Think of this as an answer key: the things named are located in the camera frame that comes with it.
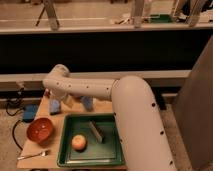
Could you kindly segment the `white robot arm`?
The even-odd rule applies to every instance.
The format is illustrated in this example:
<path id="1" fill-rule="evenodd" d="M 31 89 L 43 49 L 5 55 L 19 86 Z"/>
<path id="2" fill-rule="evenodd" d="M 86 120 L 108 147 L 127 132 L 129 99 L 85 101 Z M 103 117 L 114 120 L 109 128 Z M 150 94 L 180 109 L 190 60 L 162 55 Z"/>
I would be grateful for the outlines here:
<path id="1" fill-rule="evenodd" d="M 127 171 L 177 171 L 155 96 L 141 77 L 73 78 L 58 64 L 43 85 L 58 100 L 77 95 L 112 102 Z"/>

